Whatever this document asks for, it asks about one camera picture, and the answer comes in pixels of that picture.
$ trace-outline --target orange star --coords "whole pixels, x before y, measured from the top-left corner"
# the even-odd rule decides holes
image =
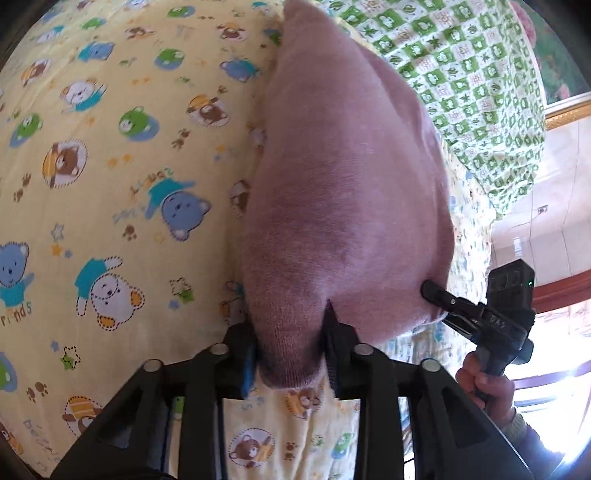
[[[59,257],[61,255],[61,251],[62,251],[62,247],[60,247],[58,244],[53,244],[51,246],[51,254],[54,257]]]

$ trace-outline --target person's arm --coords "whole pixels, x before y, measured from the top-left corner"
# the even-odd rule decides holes
[[[560,453],[547,450],[540,436],[513,406],[515,383],[507,377],[493,377],[482,372],[474,352],[466,355],[456,380],[468,396],[484,409],[485,403],[474,395],[475,389],[490,396],[486,412],[521,455],[536,479],[545,479],[560,463]]]

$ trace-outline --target blue star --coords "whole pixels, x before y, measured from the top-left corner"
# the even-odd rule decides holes
[[[56,223],[55,227],[50,233],[55,242],[57,243],[59,240],[64,239],[64,226],[60,225],[59,223]]]

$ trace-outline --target human hand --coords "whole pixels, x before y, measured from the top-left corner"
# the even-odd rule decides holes
[[[494,377],[483,373],[475,352],[466,355],[462,368],[457,371],[456,381],[472,401],[482,409],[485,403],[475,395],[475,389],[489,395],[486,412],[497,427],[503,429],[513,421],[515,383],[507,377]]]

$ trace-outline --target dark sleeve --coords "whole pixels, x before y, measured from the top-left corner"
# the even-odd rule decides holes
[[[547,450],[540,440],[540,436],[529,425],[525,437],[515,449],[530,468],[536,480],[548,478],[563,457],[562,453]]]

